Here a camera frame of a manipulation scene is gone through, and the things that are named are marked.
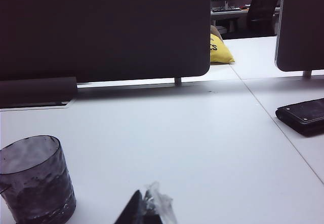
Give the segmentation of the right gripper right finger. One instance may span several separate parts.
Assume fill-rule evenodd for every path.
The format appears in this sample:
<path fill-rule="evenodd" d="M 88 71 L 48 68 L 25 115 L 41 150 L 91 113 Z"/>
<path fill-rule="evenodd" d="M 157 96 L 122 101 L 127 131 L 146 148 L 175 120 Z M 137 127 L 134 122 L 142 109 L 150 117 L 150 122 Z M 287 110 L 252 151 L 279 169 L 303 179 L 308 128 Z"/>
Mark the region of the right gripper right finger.
<path fill-rule="evenodd" d="M 160 184 L 154 181 L 146 186 L 143 198 L 143 214 L 145 216 L 158 216 L 162 223 L 178 223 L 172 203 L 173 199 L 159 190 Z"/>

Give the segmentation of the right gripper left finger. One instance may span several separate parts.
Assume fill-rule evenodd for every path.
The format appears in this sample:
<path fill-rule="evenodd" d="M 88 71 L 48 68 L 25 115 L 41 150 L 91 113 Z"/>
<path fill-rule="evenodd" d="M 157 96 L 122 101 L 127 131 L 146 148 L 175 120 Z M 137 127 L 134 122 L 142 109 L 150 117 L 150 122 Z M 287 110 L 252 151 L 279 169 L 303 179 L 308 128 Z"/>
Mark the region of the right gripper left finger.
<path fill-rule="evenodd" d="M 142 194 L 136 190 L 127 205 L 115 221 L 115 224 L 140 224 L 143 223 L 144 203 Z"/>

